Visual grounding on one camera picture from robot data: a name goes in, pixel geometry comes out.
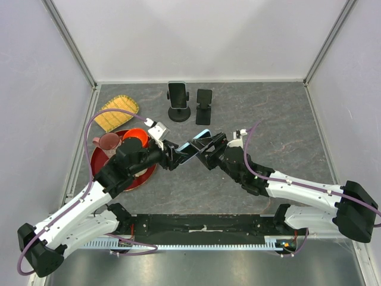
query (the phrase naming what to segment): pink cup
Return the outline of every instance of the pink cup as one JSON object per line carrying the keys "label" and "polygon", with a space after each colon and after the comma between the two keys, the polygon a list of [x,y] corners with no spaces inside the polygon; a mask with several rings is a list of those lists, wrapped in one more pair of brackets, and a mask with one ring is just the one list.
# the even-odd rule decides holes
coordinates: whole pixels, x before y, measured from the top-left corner
{"label": "pink cup", "polygon": [[102,149],[108,158],[111,158],[121,145],[121,138],[116,133],[106,133],[101,137],[94,137],[93,144]]}

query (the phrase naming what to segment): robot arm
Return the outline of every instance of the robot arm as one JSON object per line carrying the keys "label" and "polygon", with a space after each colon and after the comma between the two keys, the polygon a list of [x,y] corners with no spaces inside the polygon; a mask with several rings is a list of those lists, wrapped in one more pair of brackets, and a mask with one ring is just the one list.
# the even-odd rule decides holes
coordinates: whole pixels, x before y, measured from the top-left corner
{"label": "robot arm", "polygon": [[248,193],[285,198],[311,206],[280,205],[274,217],[274,223],[280,230],[312,227],[319,232],[333,230],[352,240],[370,242],[375,212],[339,196],[356,198],[377,209],[377,203],[360,184],[348,181],[341,186],[309,182],[253,163],[248,155],[248,165],[258,174],[255,176],[244,162],[242,135],[245,134],[246,130],[238,130],[234,140],[228,142],[225,134],[220,133],[212,138],[193,139],[190,144],[198,150],[198,158],[209,170],[218,166]]}
{"label": "robot arm", "polygon": [[[55,214],[39,222],[34,227],[25,223],[18,230],[20,250],[41,231],[45,231],[26,251],[25,257],[39,277],[52,273],[68,255],[84,243],[107,233],[128,233],[131,215],[120,204],[112,204],[99,216],[88,218],[96,209],[109,203],[123,192],[134,180],[134,175],[142,170],[160,164],[174,170],[195,153],[209,170],[221,168],[243,189],[253,195],[287,198],[311,207],[297,207],[283,204],[274,217],[276,228],[282,230],[313,228],[316,230],[339,231],[353,240],[367,243],[370,241],[376,215],[365,207],[348,201],[338,195],[322,193],[310,188],[295,185],[299,182],[310,186],[325,188],[340,194],[348,194],[378,208],[371,197],[355,182],[345,186],[324,185],[290,177],[271,168],[251,161],[252,170],[268,179],[259,178],[249,172],[243,157],[242,135],[245,130],[237,131],[234,140],[228,141],[224,133],[189,141],[191,154],[170,141],[164,140],[167,128],[157,123],[148,133],[152,140],[147,148],[137,138],[127,138],[117,148],[115,156],[94,176],[94,183],[86,197],[85,189]],[[271,179],[285,179],[284,182]],[[50,228],[46,225],[62,215],[73,204],[76,206],[55,222]]]}

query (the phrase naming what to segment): metal frame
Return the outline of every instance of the metal frame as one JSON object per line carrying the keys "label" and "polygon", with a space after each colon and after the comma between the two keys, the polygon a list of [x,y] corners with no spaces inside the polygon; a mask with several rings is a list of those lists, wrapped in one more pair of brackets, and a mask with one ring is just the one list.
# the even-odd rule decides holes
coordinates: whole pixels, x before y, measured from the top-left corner
{"label": "metal frame", "polygon": [[312,66],[310,70],[308,71],[307,75],[304,78],[304,84],[305,86],[308,86],[311,82],[311,79],[315,75],[316,70],[319,68],[321,62],[323,61],[325,55],[327,54],[327,51],[331,47],[333,41],[336,39],[336,36],[340,32],[346,18],[352,11],[354,5],[356,4],[357,0],[347,0],[344,7],[342,8],[339,17],[336,19],[335,23],[333,24],[333,27],[331,28],[331,31],[328,34],[328,37],[326,38],[322,48],[320,49],[319,53],[317,54],[314,62],[312,63]]}
{"label": "metal frame", "polygon": [[[331,28],[331,31],[328,34],[328,37],[326,38],[322,48],[320,49],[318,55],[316,56],[310,70],[308,71],[305,79],[304,79],[304,86],[305,91],[307,93],[308,101],[310,102],[310,107],[314,116],[314,120],[316,123],[316,127],[319,133],[319,137],[321,140],[321,143],[323,145],[324,154],[327,159],[328,167],[332,176],[332,180],[334,184],[338,184],[338,176],[337,171],[335,169],[335,166],[332,161],[332,156],[329,150],[329,146],[327,144],[326,136],[324,134],[323,128],[320,125],[320,121],[318,118],[318,115],[316,113],[313,99],[311,97],[310,91],[308,89],[308,85],[310,84],[313,76],[315,75],[317,69],[320,67],[320,64],[324,60],[329,48],[332,46],[332,43],[335,41],[337,35],[339,34],[341,28],[343,27],[346,19],[348,18],[349,14],[355,7],[355,4],[357,3],[357,0],[347,0],[344,7],[342,8],[339,17],[336,19],[333,27]],[[377,266],[374,264],[374,259],[372,258],[372,254],[370,251],[370,247],[363,243],[358,243],[356,241],[353,241],[353,246],[355,248],[356,257],[358,260],[358,264],[361,269],[361,273],[363,274],[363,278],[365,280],[366,285],[372,285],[377,286],[381,285],[381,279],[379,277],[379,272],[377,270]]]}
{"label": "metal frame", "polygon": [[89,84],[95,88],[97,86],[97,83],[92,76],[89,67],[85,63],[85,60],[83,59],[81,53],[78,50],[78,47],[76,43],[74,42],[73,38],[71,37],[71,34],[69,33],[64,20],[62,19],[60,13],[57,10],[57,7],[55,6],[53,0],[41,0],[44,4],[46,10],[49,12],[55,26],[57,27],[58,31],[60,31],[62,38],[64,39],[66,45],[68,46],[71,54],[73,55],[74,59],[77,61],[77,64],[81,68],[85,78],[89,82]]}
{"label": "metal frame", "polygon": [[76,152],[73,156],[73,164],[71,165],[71,169],[69,171],[69,174],[66,178],[65,184],[64,184],[64,192],[63,196],[61,197],[61,204],[60,206],[63,206],[68,200],[71,200],[74,197],[74,189],[77,183],[77,177],[79,173],[79,169],[81,166],[82,158],[83,158],[83,134],[85,132],[85,127],[89,119],[92,117],[92,115],[95,112],[96,102],[98,101],[99,92],[101,90],[101,86],[97,86],[91,95],[88,110],[86,111],[85,118],[82,122],[82,128],[80,132],[80,136],[78,138]]}
{"label": "metal frame", "polygon": [[[57,7],[55,6],[53,0],[41,0],[44,6],[46,7],[46,10],[50,13],[51,18],[53,22],[55,23],[57,29],[61,33],[61,36],[63,37],[65,43],[67,44],[69,50],[71,51],[74,59],[77,61],[78,65],[80,66],[83,74],[85,75],[87,81],[89,84],[93,87],[92,96],[89,101],[89,107],[86,112],[86,116],[84,118],[84,122],[82,124],[82,130],[80,134],[79,141],[77,143],[76,152],[73,156],[73,164],[70,170],[70,173],[67,176],[65,185],[64,185],[64,195],[62,198],[62,205],[67,201],[68,199],[73,197],[74,194],[74,187],[76,185],[77,181],[77,175],[79,172],[80,164],[83,158],[83,132],[85,130],[86,122],[89,120],[91,115],[93,115],[96,107],[96,102],[99,97],[99,92],[101,88],[101,83],[97,83],[94,77],[92,76],[92,73],[89,70],[89,67],[85,63],[77,45],[75,44],[73,38],[71,37],[71,34],[68,31],[68,28],[66,27],[64,20],[62,19],[61,15],[59,14]],[[345,5],[343,6],[338,18],[336,19],[333,27],[331,28],[325,42],[323,43],[323,46],[321,47],[318,55],[316,56],[313,64],[311,65],[308,73],[304,77],[304,79],[263,79],[263,80],[204,80],[202,82],[304,82],[305,90],[307,93],[308,100],[310,102],[311,110],[313,112],[314,120],[317,126],[317,130],[319,133],[319,137],[321,140],[321,143],[323,144],[324,153],[327,158],[327,163],[329,166],[329,170],[332,176],[332,179],[334,183],[338,182],[337,172],[335,170],[335,167],[332,162],[332,156],[330,155],[329,146],[327,145],[326,137],[324,135],[323,129],[321,128],[318,115],[316,113],[316,110],[314,108],[314,103],[311,98],[310,92],[308,90],[308,85],[311,82],[311,79],[315,75],[317,69],[319,68],[321,62],[325,58],[329,48],[331,47],[332,43],[336,39],[338,33],[340,32],[342,26],[344,25],[345,20],[348,18],[350,12],[352,11],[354,5],[357,3],[357,0],[347,0]],[[167,82],[166,80],[157,80],[150,83],[163,83]],[[125,83],[146,83],[146,82],[104,82],[104,83],[113,83],[113,84],[125,84]],[[373,264],[374,259],[370,258],[370,251],[368,249],[368,246],[362,243],[354,242],[354,248],[357,255],[357,259],[361,268],[361,272],[363,273],[364,280],[367,285],[381,285],[380,279],[377,275],[377,267]],[[28,285],[32,286],[38,286],[38,285],[45,285],[45,282],[47,281],[46,278],[39,278],[37,275],[31,275]]]}

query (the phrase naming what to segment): orange bowl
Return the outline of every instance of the orange bowl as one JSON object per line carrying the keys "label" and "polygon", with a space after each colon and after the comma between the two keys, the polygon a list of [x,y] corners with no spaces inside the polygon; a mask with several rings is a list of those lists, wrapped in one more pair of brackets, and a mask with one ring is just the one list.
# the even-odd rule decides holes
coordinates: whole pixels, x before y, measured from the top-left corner
{"label": "orange bowl", "polygon": [[142,141],[142,146],[144,148],[148,146],[148,134],[147,132],[145,132],[144,129],[141,129],[141,128],[130,129],[124,134],[123,140],[125,140],[128,137],[135,137],[139,139],[140,141]]}

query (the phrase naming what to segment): yellow mat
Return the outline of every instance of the yellow mat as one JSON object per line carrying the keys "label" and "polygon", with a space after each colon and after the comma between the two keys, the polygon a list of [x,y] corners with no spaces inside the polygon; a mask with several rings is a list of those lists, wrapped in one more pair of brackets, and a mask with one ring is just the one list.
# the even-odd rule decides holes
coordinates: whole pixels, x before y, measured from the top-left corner
{"label": "yellow mat", "polygon": [[[101,110],[108,108],[123,109],[131,111],[135,114],[137,114],[139,111],[139,106],[136,101],[127,95],[118,95],[117,97],[114,97],[112,100],[107,102],[101,108]],[[115,128],[129,121],[132,117],[132,115],[122,112],[110,111],[99,115],[97,118],[95,118],[95,121],[100,125],[101,128],[103,128],[104,131],[111,132]]]}

